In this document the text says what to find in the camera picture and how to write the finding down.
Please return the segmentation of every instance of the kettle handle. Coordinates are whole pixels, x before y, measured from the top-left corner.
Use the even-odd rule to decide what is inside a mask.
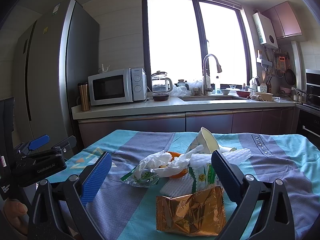
[[[165,78],[165,80],[168,80],[168,81],[169,81],[169,84],[170,84],[170,89],[169,89],[169,90],[167,90],[165,93],[171,92],[171,91],[172,91],[172,89],[173,89],[172,81],[171,81],[171,79],[170,79],[170,78]]]

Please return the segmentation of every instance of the brown foil wrapper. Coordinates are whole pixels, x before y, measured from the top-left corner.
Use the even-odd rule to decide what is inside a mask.
[[[226,224],[219,186],[176,198],[156,197],[156,229],[185,236],[217,236]]]

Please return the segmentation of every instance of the sink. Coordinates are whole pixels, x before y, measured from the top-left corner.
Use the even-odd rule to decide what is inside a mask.
[[[194,96],[189,98],[180,98],[183,101],[212,101],[212,100],[243,100],[245,98],[235,97],[235,96]]]

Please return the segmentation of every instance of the red bowl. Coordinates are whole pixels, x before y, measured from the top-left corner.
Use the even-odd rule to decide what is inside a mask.
[[[241,98],[247,98],[250,95],[249,91],[236,91],[238,96],[240,96]]]

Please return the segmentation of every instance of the window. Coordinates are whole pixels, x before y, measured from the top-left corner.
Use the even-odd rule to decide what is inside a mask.
[[[165,71],[173,83],[202,79],[202,61],[214,54],[222,67],[220,83],[248,84],[247,40],[238,9],[205,0],[143,0],[145,70]],[[208,60],[214,83],[216,62]]]

